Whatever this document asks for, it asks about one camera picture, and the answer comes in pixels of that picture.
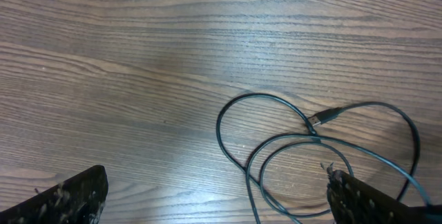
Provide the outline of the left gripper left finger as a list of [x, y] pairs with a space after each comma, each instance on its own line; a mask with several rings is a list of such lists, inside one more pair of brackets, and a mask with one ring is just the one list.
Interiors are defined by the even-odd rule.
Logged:
[[4, 224], [98, 223], [108, 194], [102, 165], [95, 165], [1, 212]]

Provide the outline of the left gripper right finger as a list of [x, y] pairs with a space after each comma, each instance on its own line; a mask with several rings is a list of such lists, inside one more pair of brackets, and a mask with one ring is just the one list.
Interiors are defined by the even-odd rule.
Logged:
[[327, 168], [336, 224], [441, 224], [441, 206], [410, 207], [341, 170]]

